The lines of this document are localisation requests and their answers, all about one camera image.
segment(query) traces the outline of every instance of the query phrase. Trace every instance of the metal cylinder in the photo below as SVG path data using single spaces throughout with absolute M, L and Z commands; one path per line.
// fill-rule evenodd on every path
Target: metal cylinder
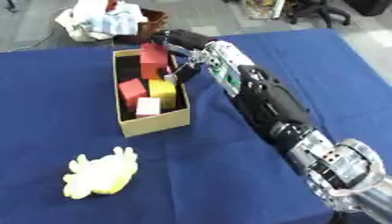
M 392 178 L 377 183 L 371 190 L 354 196 L 360 209 L 380 223 L 392 223 Z

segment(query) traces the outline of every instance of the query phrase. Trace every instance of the cube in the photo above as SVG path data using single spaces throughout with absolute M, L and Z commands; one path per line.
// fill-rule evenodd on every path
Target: cube
M 137 99 L 136 118 L 157 116 L 161 112 L 159 98 L 142 97 Z
M 142 78 L 158 80 L 160 68 L 167 67 L 167 51 L 154 43 L 142 44 L 140 51 L 140 68 Z
M 147 90 L 139 79 L 128 80 L 118 86 L 129 109 L 137 105 L 137 98 L 148 96 Z
M 169 81 L 149 80 L 150 97 L 161 99 L 162 109 L 175 109 L 176 87 Z

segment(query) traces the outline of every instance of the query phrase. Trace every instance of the robotic arm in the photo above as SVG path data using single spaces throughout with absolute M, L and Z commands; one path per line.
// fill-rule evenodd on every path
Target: robotic arm
M 157 33 L 152 41 L 187 57 L 177 71 L 163 73 L 163 79 L 186 82 L 206 64 L 255 133 L 274 146 L 330 208 L 392 222 L 392 178 L 370 147 L 355 139 L 332 143 L 312 126 L 308 111 L 277 78 L 226 41 L 183 30 Z

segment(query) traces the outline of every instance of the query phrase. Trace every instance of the stuffed toy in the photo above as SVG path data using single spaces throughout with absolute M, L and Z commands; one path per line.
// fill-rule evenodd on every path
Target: stuffed toy
M 91 193 L 114 194 L 121 191 L 137 172 L 137 154 L 130 147 L 113 149 L 114 155 L 88 161 L 81 154 L 69 162 L 64 196 L 79 200 Z

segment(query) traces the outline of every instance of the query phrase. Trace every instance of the blue tablecloth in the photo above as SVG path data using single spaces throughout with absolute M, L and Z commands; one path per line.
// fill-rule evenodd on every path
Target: blue tablecloth
M 330 30 L 224 37 L 278 76 L 331 139 L 356 137 L 391 172 L 392 97 Z M 259 139 L 206 72 L 186 87 L 187 127 L 125 139 L 111 49 L 1 53 L 0 223 L 326 223 L 332 211 Z M 132 146 L 140 170 L 121 192 L 61 195 L 78 154 Z

